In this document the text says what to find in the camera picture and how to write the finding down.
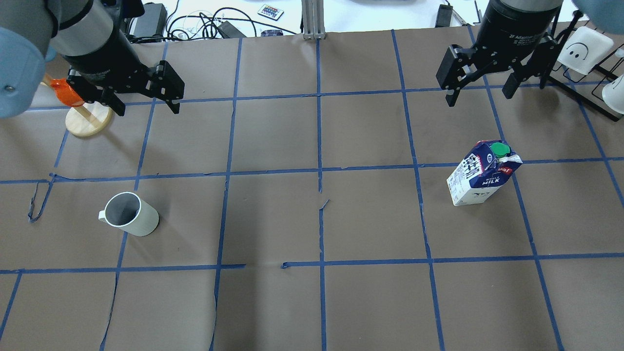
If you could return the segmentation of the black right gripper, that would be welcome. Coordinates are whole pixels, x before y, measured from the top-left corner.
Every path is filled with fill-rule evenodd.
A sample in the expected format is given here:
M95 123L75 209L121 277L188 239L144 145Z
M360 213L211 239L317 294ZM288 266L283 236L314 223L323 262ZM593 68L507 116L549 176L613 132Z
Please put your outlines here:
M490 0L473 47L451 44L435 73L447 105L454 107L469 83L486 73L506 71L531 53L526 64L512 67L502 93L513 98L530 77L540 78L539 88L544 89L559 55L557 41L544 33L560 6L559 0Z

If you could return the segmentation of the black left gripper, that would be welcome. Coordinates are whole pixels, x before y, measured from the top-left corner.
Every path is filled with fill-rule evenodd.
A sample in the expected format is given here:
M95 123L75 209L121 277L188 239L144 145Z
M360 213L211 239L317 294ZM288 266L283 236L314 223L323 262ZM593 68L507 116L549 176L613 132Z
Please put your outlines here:
M87 103L98 102L125 116L126 106L115 94L139 93L165 102L173 114L180 113L185 82L172 65L161 60L148 67L139 60L126 35L112 31L107 42L93 53L81 56L62 55L74 70L67 83Z

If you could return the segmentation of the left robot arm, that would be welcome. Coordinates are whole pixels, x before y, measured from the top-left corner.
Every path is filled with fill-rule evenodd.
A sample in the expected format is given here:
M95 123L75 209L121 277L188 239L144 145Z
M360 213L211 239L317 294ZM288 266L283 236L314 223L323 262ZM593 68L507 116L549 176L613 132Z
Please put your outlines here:
M142 94L180 111L185 84L171 64L139 60L123 33L126 19L145 13L140 0L3 0L0 3L2 118L30 106L45 73L49 49L70 64L67 84L86 103L123 116L119 94Z

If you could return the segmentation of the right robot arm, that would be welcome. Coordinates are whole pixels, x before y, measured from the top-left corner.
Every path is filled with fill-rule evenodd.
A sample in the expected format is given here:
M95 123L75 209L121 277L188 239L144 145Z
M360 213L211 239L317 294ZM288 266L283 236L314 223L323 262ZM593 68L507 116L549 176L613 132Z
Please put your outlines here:
M587 16L600 30L623 33L621 0L575 0L570 27L556 32L561 0L491 0L471 47L450 45L435 75L446 102L453 107L461 90L486 74L510 72L502 92L512 98L522 82L540 78L546 86L557 56L563 51L572 27Z

